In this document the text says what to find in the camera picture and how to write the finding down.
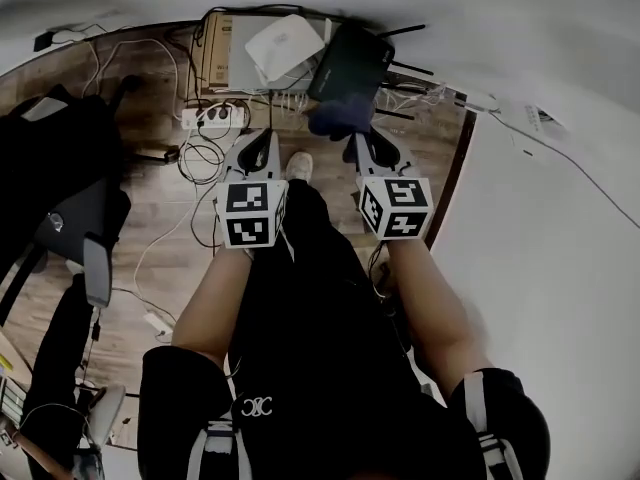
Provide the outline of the small white power adapter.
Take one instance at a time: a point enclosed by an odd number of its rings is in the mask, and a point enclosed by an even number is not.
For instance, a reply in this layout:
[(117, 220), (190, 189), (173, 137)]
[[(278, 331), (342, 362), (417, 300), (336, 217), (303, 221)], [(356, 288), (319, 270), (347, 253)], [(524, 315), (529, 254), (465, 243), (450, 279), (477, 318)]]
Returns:
[(150, 324), (160, 336), (169, 336), (173, 333), (173, 328), (154, 312), (146, 312), (144, 320)]

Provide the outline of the person's black trousers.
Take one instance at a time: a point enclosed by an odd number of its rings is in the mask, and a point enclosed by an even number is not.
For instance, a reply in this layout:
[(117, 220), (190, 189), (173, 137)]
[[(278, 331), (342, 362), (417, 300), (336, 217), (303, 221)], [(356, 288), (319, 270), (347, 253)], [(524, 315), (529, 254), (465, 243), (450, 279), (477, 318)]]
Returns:
[(230, 361), (237, 385), (265, 377), (386, 397), (420, 390), (354, 248), (305, 181), (288, 186), (276, 244), (255, 253)]

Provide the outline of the blue cloth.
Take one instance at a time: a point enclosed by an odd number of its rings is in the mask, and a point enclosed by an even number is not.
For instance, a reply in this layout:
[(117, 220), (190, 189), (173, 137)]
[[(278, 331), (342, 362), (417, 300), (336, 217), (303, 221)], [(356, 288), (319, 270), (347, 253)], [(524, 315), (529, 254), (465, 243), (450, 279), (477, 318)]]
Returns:
[(307, 113), (307, 125), (314, 135), (340, 141), (354, 133), (367, 133), (374, 112), (371, 100), (360, 94), (351, 94), (342, 100), (319, 103)]

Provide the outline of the person's left forearm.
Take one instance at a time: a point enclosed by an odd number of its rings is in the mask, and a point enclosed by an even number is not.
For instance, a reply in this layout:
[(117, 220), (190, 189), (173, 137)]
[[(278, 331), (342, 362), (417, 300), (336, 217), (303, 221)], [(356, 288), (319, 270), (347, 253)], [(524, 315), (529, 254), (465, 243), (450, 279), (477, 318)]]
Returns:
[(243, 250), (222, 247), (177, 320), (171, 345), (203, 355), (222, 369), (251, 266)]

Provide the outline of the person's right forearm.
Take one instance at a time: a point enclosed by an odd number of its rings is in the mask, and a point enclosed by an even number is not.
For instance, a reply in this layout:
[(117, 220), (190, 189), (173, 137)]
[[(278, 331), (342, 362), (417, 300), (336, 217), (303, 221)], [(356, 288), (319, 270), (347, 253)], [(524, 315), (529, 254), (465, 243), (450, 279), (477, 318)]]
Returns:
[(391, 241), (387, 249), (419, 355), (448, 399), (467, 374), (491, 363), (461, 300), (424, 241)]

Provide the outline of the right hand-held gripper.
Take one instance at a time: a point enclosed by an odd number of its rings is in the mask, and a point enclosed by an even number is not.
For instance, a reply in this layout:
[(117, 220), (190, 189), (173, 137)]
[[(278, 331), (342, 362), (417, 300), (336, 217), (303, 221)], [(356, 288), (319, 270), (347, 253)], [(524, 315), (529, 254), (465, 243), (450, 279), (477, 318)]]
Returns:
[[(354, 135), (357, 208), (366, 227), (380, 241), (422, 239), (433, 215), (429, 180), (412, 165), (405, 144), (385, 129)], [(374, 172), (374, 163), (398, 171)]]

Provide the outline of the person's black shirt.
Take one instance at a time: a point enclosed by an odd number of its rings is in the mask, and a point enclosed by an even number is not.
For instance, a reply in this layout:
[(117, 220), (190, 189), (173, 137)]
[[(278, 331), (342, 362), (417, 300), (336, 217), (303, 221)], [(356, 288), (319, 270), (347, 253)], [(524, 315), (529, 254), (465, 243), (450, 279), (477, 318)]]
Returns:
[(234, 367), (144, 355), (142, 480), (545, 480), (548, 425), (510, 371), (473, 370), (439, 403), (396, 347), (309, 345), (284, 364), (254, 350)]

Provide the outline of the white power strip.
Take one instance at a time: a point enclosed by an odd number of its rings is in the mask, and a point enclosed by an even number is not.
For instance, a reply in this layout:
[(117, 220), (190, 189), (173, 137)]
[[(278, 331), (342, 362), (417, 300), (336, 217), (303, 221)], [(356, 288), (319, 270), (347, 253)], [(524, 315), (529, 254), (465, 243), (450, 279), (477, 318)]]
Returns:
[(181, 125), (184, 130), (198, 127), (202, 129), (242, 129), (245, 126), (245, 111), (242, 107), (231, 105), (217, 106), (202, 114), (196, 108), (182, 111)]

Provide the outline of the person's beige shoe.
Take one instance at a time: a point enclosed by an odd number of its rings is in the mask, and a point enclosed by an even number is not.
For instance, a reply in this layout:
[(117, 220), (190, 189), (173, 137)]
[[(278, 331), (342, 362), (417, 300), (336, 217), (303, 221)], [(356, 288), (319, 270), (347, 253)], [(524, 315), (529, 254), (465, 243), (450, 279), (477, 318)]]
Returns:
[(295, 152), (288, 160), (285, 169), (285, 179), (287, 181), (302, 180), (309, 183), (314, 169), (313, 157), (305, 151)]

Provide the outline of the white wall box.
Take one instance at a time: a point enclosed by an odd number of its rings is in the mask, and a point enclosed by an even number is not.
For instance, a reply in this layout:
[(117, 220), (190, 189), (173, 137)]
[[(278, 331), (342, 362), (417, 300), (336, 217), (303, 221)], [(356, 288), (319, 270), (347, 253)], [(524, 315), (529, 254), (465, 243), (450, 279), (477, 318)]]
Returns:
[(511, 102), (505, 109), (504, 121), (516, 131), (510, 131), (515, 149), (529, 160), (549, 163), (556, 153), (541, 145), (563, 149), (568, 143), (569, 132), (554, 118), (531, 103)]

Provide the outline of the grey network switch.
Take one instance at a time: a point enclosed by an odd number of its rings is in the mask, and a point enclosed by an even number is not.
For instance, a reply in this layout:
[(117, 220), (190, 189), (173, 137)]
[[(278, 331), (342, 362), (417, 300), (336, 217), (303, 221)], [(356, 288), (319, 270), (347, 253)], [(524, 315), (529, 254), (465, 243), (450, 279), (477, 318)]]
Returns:
[[(288, 87), (287, 83), (274, 83), (269, 87), (264, 87), (258, 74), (254, 68), (254, 63), (245, 51), (245, 44), (259, 31), (264, 29), (269, 24), (275, 22), (282, 17), (270, 17), (270, 16), (240, 16), (235, 15), (232, 17), (232, 36), (231, 36), (231, 48), (229, 56), (229, 70), (228, 70), (228, 87), (233, 90), (242, 90), (249, 92), (257, 91), (304, 91), (309, 86), (311, 81), (301, 81), (294, 84), (293, 87)], [(308, 20), (316, 29), (319, 29), (318, 21), (322, 20)], [(321, 56), (323, 50), (315, 55), (315, 59), (312, 61), (313, 74), (317, 60)]]

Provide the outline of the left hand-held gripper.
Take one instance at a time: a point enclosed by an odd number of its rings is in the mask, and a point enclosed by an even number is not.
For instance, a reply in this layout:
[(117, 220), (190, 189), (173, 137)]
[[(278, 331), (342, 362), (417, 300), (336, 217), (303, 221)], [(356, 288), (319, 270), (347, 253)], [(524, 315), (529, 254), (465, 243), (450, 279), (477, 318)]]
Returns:
[[(217, 184), (216, 211), (228, 249), (275, 245), (284, 218), (288, 182), (280, 171), (278, 134), (269, 128), (240, 135), (226, 153), (229, 167)], [(259, 171), (246, 174), (244, 171)]]

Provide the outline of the black router with antennas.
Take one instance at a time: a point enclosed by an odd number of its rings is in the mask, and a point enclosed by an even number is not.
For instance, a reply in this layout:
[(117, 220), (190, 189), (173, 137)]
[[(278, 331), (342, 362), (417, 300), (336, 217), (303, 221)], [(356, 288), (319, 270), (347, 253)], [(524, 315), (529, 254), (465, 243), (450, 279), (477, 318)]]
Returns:
[(374, 33), (343, 23), (336, 30), (306, 90), (317, 103), (346, 102), (355, 97), (372, 103), (390, 67), (432, 75), (431, 71), (395, 61), (392, 36), (425, 30), (425, 24)]

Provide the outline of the white router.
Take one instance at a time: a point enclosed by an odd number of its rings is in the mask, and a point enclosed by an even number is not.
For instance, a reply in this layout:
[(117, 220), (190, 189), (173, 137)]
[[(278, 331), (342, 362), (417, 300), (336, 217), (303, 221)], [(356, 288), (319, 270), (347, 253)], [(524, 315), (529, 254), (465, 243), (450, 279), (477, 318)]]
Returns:
[(311, 81), (312, 61), (331, 39), (333, 21), (318, 21), (319, 29), (306, 18), (290, 14), (269, 24), (246, 44), (245, 51), (254, 63), (261, 84), (287, 83), (293, 87)]

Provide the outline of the black office chair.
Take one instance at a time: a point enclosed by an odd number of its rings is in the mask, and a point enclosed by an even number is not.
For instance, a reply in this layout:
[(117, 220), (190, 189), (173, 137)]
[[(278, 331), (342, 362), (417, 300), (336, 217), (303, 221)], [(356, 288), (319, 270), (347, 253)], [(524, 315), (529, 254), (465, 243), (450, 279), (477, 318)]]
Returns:
[[(87, 301), (108, 306), (112, 250), (131, 209), (115, 113), (137, 84), (124, 78), (109, 101), (56, 85), (0, 116), (0, 283), (19, 267), (0, 299), (0, 326), (48, 253), (82, 266)], [(60, 233), (50, 212), (64, 219)]]

